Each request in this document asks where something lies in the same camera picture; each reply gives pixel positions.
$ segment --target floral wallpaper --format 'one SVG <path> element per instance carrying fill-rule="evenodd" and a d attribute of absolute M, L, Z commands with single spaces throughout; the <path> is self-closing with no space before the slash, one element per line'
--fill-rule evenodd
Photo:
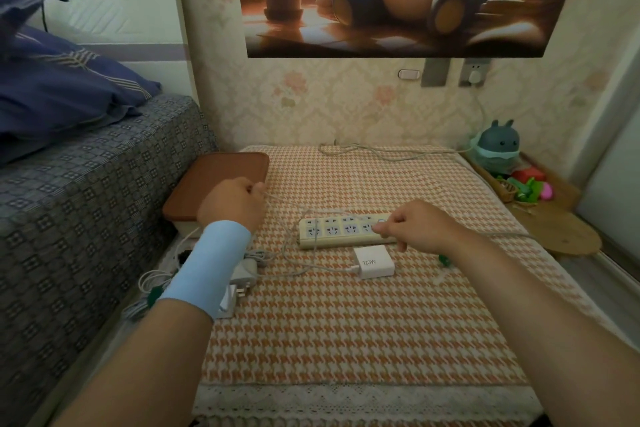
<path fill-rule="evenodd" d="M 620 52 L 638 0 L 567 0 L 542 59 L 494 60 L 482 89 L 397 77 L 423 59 L 248 59 L 239 0 L 182 0 L 201 106 L 222 144 L 462 145 L 489 119 L 513 118 L 523 148 L 559 171 Z"/>

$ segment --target orange houndstooth fabric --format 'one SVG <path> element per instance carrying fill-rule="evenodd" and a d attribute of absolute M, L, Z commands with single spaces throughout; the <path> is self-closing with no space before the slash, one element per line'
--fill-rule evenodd
<path fill-rule="evenodd" d="M 268 192 L 286 200 L 268 199 L 266 220 L 253 248 L 279 251 L 287 237 L 283 224 L 296 229 L 297 237 L 303 210 L 293 203 L 384 213 L 422 198 L 471 229 L 524 232 L 492 191 L 453 155 L 385 162 L 361 150 L 340 156 L 324 156 L 314 147 L 246 151 L 269 154 Z M 537 243 L 524 237 L 495 240 L 567 300 L 595 313 Z M 239 302 L 235 317 L 214 323 L 203 383 L 527 383 L 495 321 L 460 271 L 434 285 L 442 272 L 435 256 L 387 248 L 396 274 L 374 280 L 318 270 L 267 278 L 298 269 L 278 256 L 262 271 L 267 277 Z M 295 242 L 287 252 L 295 261 L 312 260 L 313 251 L 300 251 Z M 317 250 L 316 264 L 345 268 L 353 264 L 353 250 Z"/>

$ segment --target wrist sleeve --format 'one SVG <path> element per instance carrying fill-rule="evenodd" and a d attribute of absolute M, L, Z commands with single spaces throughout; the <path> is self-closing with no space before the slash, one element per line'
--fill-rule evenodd
<path fill-rule="evenodd" d="M 250 241 L 251 233 L 240 223 L 211 223 L 160 300 L 188 302 L 215 319 L 234 268 Z"/>

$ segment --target pillowcase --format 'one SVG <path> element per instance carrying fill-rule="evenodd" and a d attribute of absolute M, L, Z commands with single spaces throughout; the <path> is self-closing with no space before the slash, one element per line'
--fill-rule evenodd
<path fill-rule="evenodd" d="M 0 164 L 140 115 L 160 92 L 117 61 L 23 26 L 0 59 Z"/>
<path fill-rule="evenodd" d="M 0 0 L 0 51 L 7 49 L 18 29 L 34 15 L 44 1 Z"/>

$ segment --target box lid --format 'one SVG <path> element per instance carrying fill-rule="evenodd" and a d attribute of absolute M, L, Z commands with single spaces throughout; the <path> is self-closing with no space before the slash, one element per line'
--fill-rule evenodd
<path fill-rule="evenodd" d="M 225 179 L 246 177 L 264 182 L 269 156 L 262 152 L 216 152 L 199 156 L 164 203 L 169 221 L 196 221 L 198 207 L 216 185 Z"/>

